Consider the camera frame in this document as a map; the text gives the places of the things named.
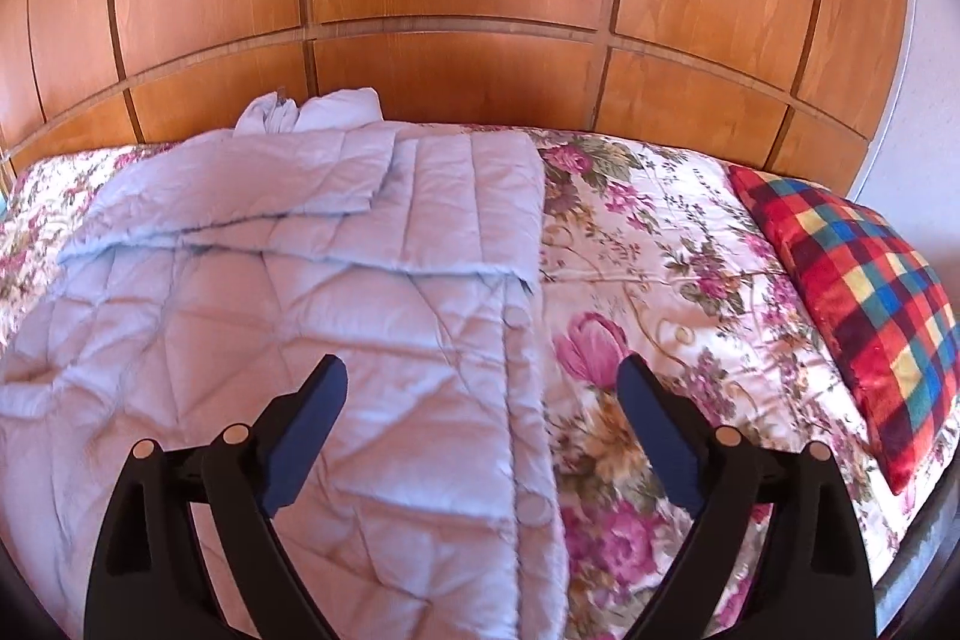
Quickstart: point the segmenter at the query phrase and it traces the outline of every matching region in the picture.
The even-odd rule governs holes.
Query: wooden headboard
[[[906,0],[0,0],[5,175],[181,140],[261,92],[680,145],[846,191]]]

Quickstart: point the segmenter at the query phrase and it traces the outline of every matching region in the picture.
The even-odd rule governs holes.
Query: plaid pillow
[[[873,210],[744,167],[730,178],[824,335],[899,494],[956,396],[960,330],[944,287]]]

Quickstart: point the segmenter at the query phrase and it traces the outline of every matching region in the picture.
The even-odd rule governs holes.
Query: pillow
[[[880,215],[802,180],[730,167],[793,278],[899,494],[952,408],[960,333],[936,273]]]

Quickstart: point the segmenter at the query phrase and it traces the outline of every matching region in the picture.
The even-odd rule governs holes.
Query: floral pattern
[[[952,458],[960,413],[893,496],[823,340],[720,162],[600,135],[529,133],[546,175],[544,375],[569,555],[565,637],[622,638],[692,525],[666,501],[613,395],[616,367],[631,351],[714,425],[787,450],[827,442],[878,579]],[[18,182],[0,225],[0,349],[56,276],[56,253],[96,191],[163,149],[62,156]],[[755,508],[710,632],[736,620],[769,516],[769,506]]]

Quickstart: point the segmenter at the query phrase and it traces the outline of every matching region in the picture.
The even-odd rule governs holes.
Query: white quilted fabric
[[[105,186],[0,362],[0,533],[73,637],[136,439],[349,397],[277,530],[344,638],[553,638],[566,561],[534,345],[541,160],[514,132],[199,140]],[[254,632],[200,519],[224,610]]]

